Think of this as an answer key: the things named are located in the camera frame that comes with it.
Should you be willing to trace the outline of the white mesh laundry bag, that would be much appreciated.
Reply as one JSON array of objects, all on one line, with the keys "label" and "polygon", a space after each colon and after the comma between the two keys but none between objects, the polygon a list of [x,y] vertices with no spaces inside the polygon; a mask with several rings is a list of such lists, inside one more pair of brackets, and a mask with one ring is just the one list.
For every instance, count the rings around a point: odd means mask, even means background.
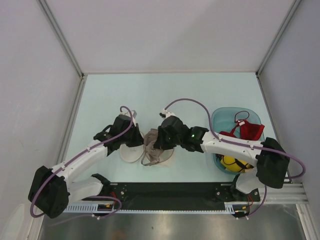
[{"label": "white mesh laundry bag", "polygon": [[145,153],[145,148],[141,146],[128,147],[122,144],[119,148],[120,158],[126,162],[133,164],[140,161],[140,164],[145,167],[170,167],[174,161],[174,150],[165,150],[160,156],[159,160],[150,160],[150,155]]}]

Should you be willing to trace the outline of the beige bra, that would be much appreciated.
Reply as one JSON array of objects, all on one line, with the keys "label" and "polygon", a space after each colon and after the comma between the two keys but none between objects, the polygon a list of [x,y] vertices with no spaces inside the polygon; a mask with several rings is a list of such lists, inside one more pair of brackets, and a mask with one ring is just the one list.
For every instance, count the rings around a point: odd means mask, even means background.
[{"label": "beige bra", "polygon": [[158,130],[151,128],[143,137],[143,157],[140,163],[145,167],[170,167],[173,161],[174,149],[162,150],[154,148],[158,137]]}]

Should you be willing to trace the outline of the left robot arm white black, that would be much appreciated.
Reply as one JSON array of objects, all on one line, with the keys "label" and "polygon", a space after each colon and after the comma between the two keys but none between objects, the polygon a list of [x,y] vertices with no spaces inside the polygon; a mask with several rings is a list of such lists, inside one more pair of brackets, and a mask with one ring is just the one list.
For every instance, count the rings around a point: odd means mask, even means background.
[{"label": "left robot arm white black", "polygon": [[105,200],[110,196],[110,181],[99,173],[85,180],[75,181],[97,162],[126,145],[129,148],[143,145],[144,139],[136,123],[134,110],[119,114],[112,125],[97,133],[89,145],[69,161],[53,167],[41,166],[34,174],[28,200],[30,213],[34,208],[51,219],[58,217],[70,203],[87,198]]}]

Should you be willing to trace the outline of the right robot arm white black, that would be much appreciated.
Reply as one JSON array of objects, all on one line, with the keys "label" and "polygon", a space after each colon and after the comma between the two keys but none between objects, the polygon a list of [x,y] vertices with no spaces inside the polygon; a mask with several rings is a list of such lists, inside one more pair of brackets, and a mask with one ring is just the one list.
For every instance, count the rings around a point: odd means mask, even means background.
[{"label": "right robot arm white black", "polygon": [[234,138],[200,126],[188,127],[171,115],[157,128],[155,149],[171,150],[177,146],[189,151],[222,155],[245,161],[253,168],[239,173],[230,188],[231,196],[242,201],[254,189],[267,186],[281,189],[284,185],[290,158],[273,138],[264,141]]}]

